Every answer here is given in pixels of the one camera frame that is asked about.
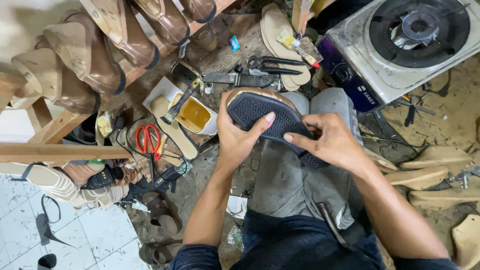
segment white tile floor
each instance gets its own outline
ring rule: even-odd
[[[55,269],[151,269],[138,257],[141,245],[127,213],[115,205],[75,211],[58,202],[61,219],[50,227],[73,247],[55,241],[42,246],[35,217],[43,213],[43,193],[31,183],[9,179],[0,173],[0,270],[36,270],[38,259],[48,253],[57,256]],[[45,202],[50,221],[56,221],[57,206]]]

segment fingernail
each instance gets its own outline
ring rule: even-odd
[[[287,133],[283,134],[283,138],[289,143],[291,143],[293,141],[292,135],[287,134]]]
[[[265,120],[267,120],[267,122],[271,122],[273,119],[275,119],[275,113],[272,111],[265,116]]]

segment gray pants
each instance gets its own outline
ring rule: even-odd
[[[326,89],[312,98],[310,103],[295,92],[283,95],[295,104],[301,114],[340,114],[363,146],[357,113],[343,89]],[[323,219],[315,203],[325,202],[337,227],[346,229],[354,222],[347,204],[351,185],[353,180],[348,171],[334,165],[319,169],[306,168],[288,146],[267,140],[262,149],[260,169],[248,208],[274,217],[305,215]]]

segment small blue packet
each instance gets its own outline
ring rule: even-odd
[[[237,36],[233,36],[231,39],[229,39],[230,41],[230,46],[232,46],[232,51],[236,51],[238,49],[240,49],[240,45],[239,45],[239,42],[237,40]]]

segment knife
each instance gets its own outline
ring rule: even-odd
[[[255,76],[249,74],[207,74],[202,81],[208,83],[235,84],[235,86],[265,87],[275,80],[274,75]]]

